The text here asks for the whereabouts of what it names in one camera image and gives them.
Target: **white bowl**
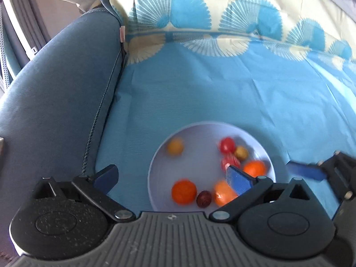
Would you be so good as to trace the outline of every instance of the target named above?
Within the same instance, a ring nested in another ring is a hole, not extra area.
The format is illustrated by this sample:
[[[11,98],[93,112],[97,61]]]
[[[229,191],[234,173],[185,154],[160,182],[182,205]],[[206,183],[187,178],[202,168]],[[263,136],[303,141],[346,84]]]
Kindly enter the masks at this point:
[[[180,156],[172,157],[167,153],[167,143],[172,137],[181,137],[184,151]],[[154,211],[158,212],[194,212],[205,211],[209,214],[218,206],[212,202],[205,209],[199,208],[195,201],[181,206],[171,198],[171,189],[180,179],[189,179],[195,183],[198,193],[213,187],[219,180],[225,179],[220,168],[223,155],[218,150],[219,141],[232,137],[236,145],[247,147],[249,159],[259,159],[268,167],[267,176],[275,182],[275,171],[272,162],[260,143],[244,130],[221,122],[200,122],[188,125],[170,135],[154,154],[148,171],[148,194]]]

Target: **patterned fabric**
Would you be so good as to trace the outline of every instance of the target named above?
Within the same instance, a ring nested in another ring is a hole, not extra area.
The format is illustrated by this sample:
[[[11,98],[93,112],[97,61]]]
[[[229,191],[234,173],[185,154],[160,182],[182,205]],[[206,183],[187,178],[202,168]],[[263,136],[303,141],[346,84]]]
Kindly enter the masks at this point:
[[[115,163],[111,197],[151,210],[147,171],[184,125],[224,121],[253,136],[279,182],[291,159],[356,156],[356,23],[330,0],[110,0],[127,66],[97,157]],[[329,215],[326,182],[307,180]]]

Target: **cherry tomato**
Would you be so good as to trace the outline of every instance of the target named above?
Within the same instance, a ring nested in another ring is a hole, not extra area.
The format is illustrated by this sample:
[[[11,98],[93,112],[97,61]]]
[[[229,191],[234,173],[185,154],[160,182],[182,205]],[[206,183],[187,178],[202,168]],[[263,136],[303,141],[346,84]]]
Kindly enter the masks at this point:
[[[240,168],[241,163],[235,156],[228,154],[221,159],[221,169],[224,171],[224,173],[226,173],[226,170],[229,166]]]
[[[235,142],[231,137],[224,137],[219,143],[219,150],[223,154],[233,153],[235,151]]]
[[[222,207],[237,198],[235,191],[225,180],[217,182],[214,186],[215,203]]]
[[[236,156],[239,160],[244,161],[249,157],[249,151],[243,146],[237,146],[234,151],[234,156]]]
[[[174,137],[167,144],[167,151],[171,156],[179,156],[184,150],[184,142],[180,137]]]
[[[211,204],[211,193],[209,191],[202,191],[196,198],[196,204],[199,208],[206,208]]]
[[[188,205],[196,197],[196,186],[190,180],[183,179],[175,182],[172,187],[172,199],[177,204]]]
[[[257,176],[265,176],[267,168],[263,161],[252,160],[245,165],[243,171],[255,178]]]

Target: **orange tomato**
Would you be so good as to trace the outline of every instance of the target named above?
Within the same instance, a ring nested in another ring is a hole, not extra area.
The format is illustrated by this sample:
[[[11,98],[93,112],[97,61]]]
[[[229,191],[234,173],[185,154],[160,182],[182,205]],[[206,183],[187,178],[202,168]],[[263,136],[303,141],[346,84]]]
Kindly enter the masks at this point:
[[[167,152],[171,156],[179,156],[184,150],[184,142],[180,137],[174,137],[167,144]]]
[[[225,180],[218,181],[214,186],[215,203],[222,207],[237,198],[237,194]]]
[[[193,202],[196,193],[195,184],[187,179],[175,182],[172,187],[172,199],[179,205],[188,205]]]
[[[243,167],[243,171],[255,178],[257,176],[265,176],[267,169],[263,161],[252,160]]]

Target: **metal screw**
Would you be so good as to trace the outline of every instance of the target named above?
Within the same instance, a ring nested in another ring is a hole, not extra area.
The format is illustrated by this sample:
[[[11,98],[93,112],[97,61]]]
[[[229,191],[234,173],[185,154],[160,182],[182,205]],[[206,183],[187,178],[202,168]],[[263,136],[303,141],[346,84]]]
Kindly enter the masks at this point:
[[[119,220],[127,220],[133,216],[133,213],[129,210],[120,210],[115,213],[115,217]]]
[[[225,211],[216,211],[212,214],[212,217],[216,220],[222,221],[230,218],[230,214]]]
[[[351,199],[351,197],[353,196],[353,192],[352,191],[348,191],[346,194],[345,194],[345,196],[344,196],[344,198],[345,198],[345,200],[349,200],[349,199]]]

